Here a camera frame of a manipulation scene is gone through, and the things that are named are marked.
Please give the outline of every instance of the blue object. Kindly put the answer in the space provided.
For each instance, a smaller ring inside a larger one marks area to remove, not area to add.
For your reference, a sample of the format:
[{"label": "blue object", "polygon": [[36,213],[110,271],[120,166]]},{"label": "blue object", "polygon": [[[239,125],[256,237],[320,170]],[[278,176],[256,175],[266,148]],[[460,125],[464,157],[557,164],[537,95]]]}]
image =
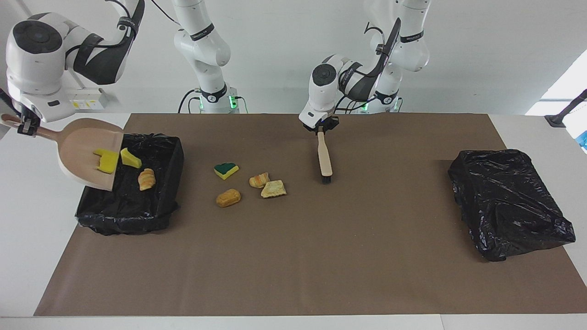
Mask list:
[{"label": "blue object", "polygon": [[579,143],[580,146],[587,149],[587,131],[583,132],[583,134],[579,135],[575,141]]}]

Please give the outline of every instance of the brown table mat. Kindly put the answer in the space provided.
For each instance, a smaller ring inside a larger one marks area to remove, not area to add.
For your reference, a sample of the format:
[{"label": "brown table mat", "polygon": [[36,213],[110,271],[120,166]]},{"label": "brown table mat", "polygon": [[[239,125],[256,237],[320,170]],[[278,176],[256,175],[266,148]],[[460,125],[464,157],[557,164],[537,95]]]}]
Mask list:
[{"label": "brown table mat", "polygon": [[[563,248],[498,263],[475,250],[447,169],[460,150],[504,148],[488,116],[340,121],[325,186],[294,115],[132,115],[126,132],[181,138],[181,208],[147,235],[76,228],[35,315],[587,312]],[[226,161],[241,169],[222,181],[212,167]],[[248,185],[264,171],[287,196]],[[217,207],[229,188],[242,201]]]}]

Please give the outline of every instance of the wooden brush handle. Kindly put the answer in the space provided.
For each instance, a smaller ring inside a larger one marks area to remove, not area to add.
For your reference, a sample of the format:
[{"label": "wooden brush handle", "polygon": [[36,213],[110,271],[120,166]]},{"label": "wooden brush handle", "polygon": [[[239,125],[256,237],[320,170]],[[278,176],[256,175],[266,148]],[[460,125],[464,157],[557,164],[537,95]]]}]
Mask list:
[{"label": "wooden brush handle", "polygon": [[[18,129],[18,126],[21,125],[21,120],[19,117],[3,113],[2,120],[0,120],[0,123],[2,123],[5,126],[12,127],[13,129]],[[50,129],[46,129],[44,127],[39,127],[39,128],[37,128],[36,134],[38,136],[44,137],[46,139],[57,141],[59,132],[56,132],[56,131],[50,130]]]},{"label": "wooden brush handle", "polygon": [[326,141],[324,140],[324,132],[318,132],[318,160],[320,161],[320,171],[323,176],[332,175],[332,164],[330,163],[330,154]]}]

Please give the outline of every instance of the yellow sponge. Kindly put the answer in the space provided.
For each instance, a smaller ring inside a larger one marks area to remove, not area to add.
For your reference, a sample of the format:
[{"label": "yellow sponge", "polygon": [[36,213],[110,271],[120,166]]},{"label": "yellow sponge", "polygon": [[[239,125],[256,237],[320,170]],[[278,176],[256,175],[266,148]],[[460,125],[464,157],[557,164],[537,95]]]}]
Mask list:
[{"label": "yellow sponge", "polygon": [[143,166],[143,162],[135,155],[131,154],[129,148],[122,149],[120,151],[120,156],[124,165],[132,166],[135,169],[140,169],[141,166]]},{"label": "yellow sponge", "polygon": [[118,153],[106,149],[96,149],[94,154],[100,156],[100,166],[97,167],[99,171],[107,174],[112,174],[116,171]]},{"label": "yellow sponge", "polygon": [[214,166],[214,172],[223,180],[226,180],[236,171],[238,171],[238,166],[235,163],[224,163]]}]

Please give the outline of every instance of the black plastic bag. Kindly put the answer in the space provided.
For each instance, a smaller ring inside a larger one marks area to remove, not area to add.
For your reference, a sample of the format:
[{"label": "black plastic bag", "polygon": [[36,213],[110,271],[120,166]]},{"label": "black plastic bag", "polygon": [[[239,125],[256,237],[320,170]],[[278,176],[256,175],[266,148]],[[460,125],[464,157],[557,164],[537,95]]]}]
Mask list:
[{"label": "black plastic bag", "polygon": [[[85,187],[77,207],[81,226],[102,235],[141,234],[169,226],[183,169],[180,139],[162,134],[125,134],[122,149],[143,162],[140,169],[122,165],[119,158],[112,191]],[[139,191],[139,174],[155,172],[153,188]]]},{"label": "black plastic bag", "polygon": [[575,241],[532,161],[519,150],[461,151],[448,170],[477,250],[489,261]]}]

